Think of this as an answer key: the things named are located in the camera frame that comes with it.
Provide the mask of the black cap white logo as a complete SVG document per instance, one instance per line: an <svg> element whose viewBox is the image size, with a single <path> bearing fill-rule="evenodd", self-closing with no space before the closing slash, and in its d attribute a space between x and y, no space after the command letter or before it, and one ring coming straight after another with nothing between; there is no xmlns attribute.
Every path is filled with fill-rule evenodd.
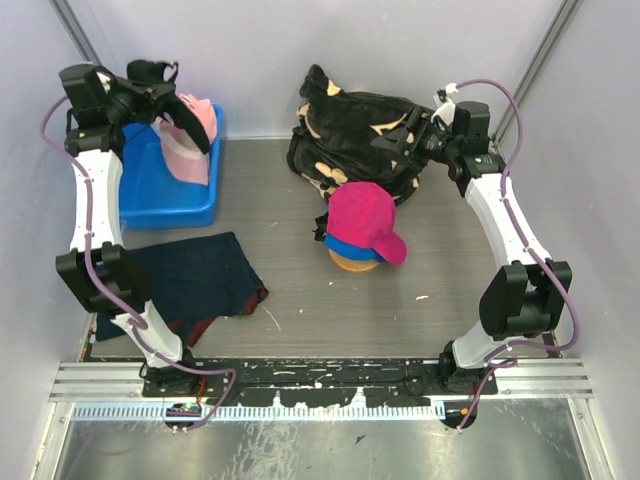
<svg viewBox="0 0 640 480"><path fill-rule="evenodd" d="M177 61L134 60L128 63L127 79L142 89L142 100L135 109L133 121L151 124L157 117L169 119L187 133L203 154L208 154L211 141L204 127L176 93L178 72Z"/></svg>

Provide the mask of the magenta cap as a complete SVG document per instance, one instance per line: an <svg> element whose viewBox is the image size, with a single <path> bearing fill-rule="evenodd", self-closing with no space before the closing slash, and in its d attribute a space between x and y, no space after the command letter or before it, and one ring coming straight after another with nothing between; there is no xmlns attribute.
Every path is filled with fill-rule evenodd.
<svg viewBox="0 0 640 480"><path fill-rule="evenodd" d="M407 258L408 247L396 233L395 222L396 204L386 190L371 182L350 182L333 192L326 213L315 219L314 239L324 244L329 234L351 245L372 248L385 263L399 266Z"/></svg>

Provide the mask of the blue plastic bin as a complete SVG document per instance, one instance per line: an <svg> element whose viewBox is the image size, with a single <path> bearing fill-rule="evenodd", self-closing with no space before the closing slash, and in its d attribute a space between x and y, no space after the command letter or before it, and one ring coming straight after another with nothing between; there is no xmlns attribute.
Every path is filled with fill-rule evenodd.
<svg viewBox="0 0 640 480"><path fill-rule="evenodd" d="M120 182L120 220L130 230L182 229L213 223L217 199L224 114L213 104L218 134L211 143L208 186L176 180L163 158L153 126L131 124L124 129L124 171Z"/></svg>

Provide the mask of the blue cap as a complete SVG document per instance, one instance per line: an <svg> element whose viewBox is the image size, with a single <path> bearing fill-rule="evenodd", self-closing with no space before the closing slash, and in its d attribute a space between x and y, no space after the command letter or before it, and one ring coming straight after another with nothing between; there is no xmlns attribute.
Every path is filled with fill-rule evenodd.
<svg viewBox="0 0 640 480"><path fill-rule="evenodd" d="M378 263L385 263L386 260L380 256L372 248L362 248L349 243L343 242L336 237L327 234L324 237L324 244L327 248L337 255L344 257L348 260L365 262L374 260Z"/></svg>

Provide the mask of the wooden hat stand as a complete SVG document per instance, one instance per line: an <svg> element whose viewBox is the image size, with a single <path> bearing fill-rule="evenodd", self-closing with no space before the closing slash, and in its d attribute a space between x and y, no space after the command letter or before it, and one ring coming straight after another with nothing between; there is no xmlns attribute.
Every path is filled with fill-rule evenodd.
<svg viewBox="0 0 640 480"><path fill-rule="evenodd" d="M333 250L329 250L329 256L339 269L348 273L366 273L374 270L380 265L380 263L375 259L365 261L351 260L337 254Z"/></svg>

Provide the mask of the navy blue cloth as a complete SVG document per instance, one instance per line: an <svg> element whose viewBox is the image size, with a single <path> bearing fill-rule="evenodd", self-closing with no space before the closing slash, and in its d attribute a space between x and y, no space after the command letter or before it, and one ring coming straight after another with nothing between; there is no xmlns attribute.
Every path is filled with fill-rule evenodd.
<svg viewBox="0 0 640 480"><path fill-rule="evenodd" d="M168 327L193 347L219 317L252 314L269 291L232 232L134 249Z"/></svg>

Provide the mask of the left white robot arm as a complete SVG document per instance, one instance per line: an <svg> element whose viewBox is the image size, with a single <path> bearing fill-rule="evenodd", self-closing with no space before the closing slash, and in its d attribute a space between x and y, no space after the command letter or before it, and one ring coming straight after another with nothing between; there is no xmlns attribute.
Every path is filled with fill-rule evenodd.
<svg viewBox="0 0 640 480"><path fill-rule="evenodd" d="M144 355L140 376L146 383L188 396L206 374L157 310L143 266L125 247L119 208L129 125L159 129L187 160L210 155L213 132L192 99L177 92L178 71L176 61L151 60L130 62L125 76L95 63L60 71L69 108L58 149L72 163L76 200L69 251L56 257L55 268L87 312L134 341Z"/></svg>

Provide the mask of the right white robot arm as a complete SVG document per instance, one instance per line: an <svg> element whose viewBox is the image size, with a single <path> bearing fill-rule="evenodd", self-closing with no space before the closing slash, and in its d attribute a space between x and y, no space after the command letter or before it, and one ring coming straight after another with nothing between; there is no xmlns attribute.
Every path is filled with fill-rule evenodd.
<svg viewBox="0 0 640 480"><path fill-rule="evenodd" d="M486 104L443 103L436 111L415 105L372 145L398 154L403 165L444 164L479 219L497 271L478 306L478 322L449 342L438 359L444 390L459 394L490 358L515 346L537 346L553 332L572 281L568 263L555 261L535 238L515 198L504 158L490 150Z"/></svg>

